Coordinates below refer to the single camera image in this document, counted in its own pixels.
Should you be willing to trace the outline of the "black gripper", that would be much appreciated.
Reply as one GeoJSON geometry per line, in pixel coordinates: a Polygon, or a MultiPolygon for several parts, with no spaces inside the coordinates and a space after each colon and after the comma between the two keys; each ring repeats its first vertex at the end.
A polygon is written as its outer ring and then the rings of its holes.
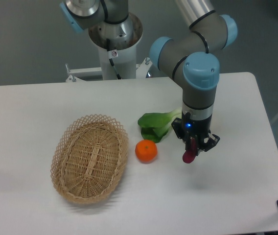
{"type": "Polygon", "coordinates": [[[181,112],[181,117],[172,121],[172,128],[178,139],[185,143],[185,150],[191,151],[193,138],[197,142],[197,156],[201,152],[208,152],[220,141],[220,137],[210,132],[211,116],[202,120],[195,120],[190,112],[181,112]]]}

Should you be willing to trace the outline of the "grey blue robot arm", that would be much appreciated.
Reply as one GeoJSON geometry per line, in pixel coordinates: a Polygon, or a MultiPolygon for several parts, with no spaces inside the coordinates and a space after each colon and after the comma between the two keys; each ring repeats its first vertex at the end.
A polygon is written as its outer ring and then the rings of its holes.
{"type": "MultiPolygon", "coordinates": [[[[176,4],[190,34],[179,41],[158,38],[149,58],[183,90],[182,116],[171,121],[171,126],[185,143],[184,162],[190,163],[220,140],[210,131],[220,73],[214,52],[235,41],[237,25],[230,16],[218,15],[208,0],[176,4]]],[[[76,32],[88,31],[98,48],[103,79],[136,77],[136,46],[143,30],[140,20],[129,12],[128,1],[65,0],[60,8],[76,32]]]]}

